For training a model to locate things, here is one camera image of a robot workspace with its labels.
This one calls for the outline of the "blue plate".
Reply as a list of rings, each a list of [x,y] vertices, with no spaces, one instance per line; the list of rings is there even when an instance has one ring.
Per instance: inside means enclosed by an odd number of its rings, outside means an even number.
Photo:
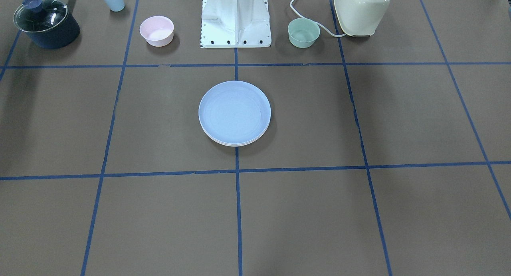
[[[226,81],[209,89],[198,109],[201,127],[238,127],[252,129],[269,125],[271,105],[256,86],[244,81]]]

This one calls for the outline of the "green bowl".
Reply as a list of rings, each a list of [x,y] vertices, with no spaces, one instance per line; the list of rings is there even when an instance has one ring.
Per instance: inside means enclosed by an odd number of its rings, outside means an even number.
[[[319,25],[308,18],[296,18],[287,27],[289,42],[297,48],[309,48],[319,38]]]

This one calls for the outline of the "pink bowl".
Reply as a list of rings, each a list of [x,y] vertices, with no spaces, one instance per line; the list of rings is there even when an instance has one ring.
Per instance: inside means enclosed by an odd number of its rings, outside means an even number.
[[[154,47],[163,47],[174,39],[174,23],[165,16],[152,16],[139,26],[140,35]]]

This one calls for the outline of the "cream toaster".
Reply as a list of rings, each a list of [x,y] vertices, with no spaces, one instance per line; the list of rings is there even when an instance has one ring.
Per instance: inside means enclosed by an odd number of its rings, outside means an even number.
[[[350,37],[372,36],[385,15],[390,0],[334,0],[342,31]]]

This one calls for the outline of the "dark blue pot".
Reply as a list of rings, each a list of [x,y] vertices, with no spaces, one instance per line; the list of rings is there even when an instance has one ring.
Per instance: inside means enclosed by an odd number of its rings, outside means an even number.
[[[13,23],[44,49],[65,47],[81,32],[69,5],[63,0],[23,0],[14,11]]]

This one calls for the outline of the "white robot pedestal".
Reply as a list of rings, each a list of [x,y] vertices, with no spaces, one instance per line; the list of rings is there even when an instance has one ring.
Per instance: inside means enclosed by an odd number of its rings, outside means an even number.
[[[202,0],[202,48],[261,48],[271,44],[268,0]]]

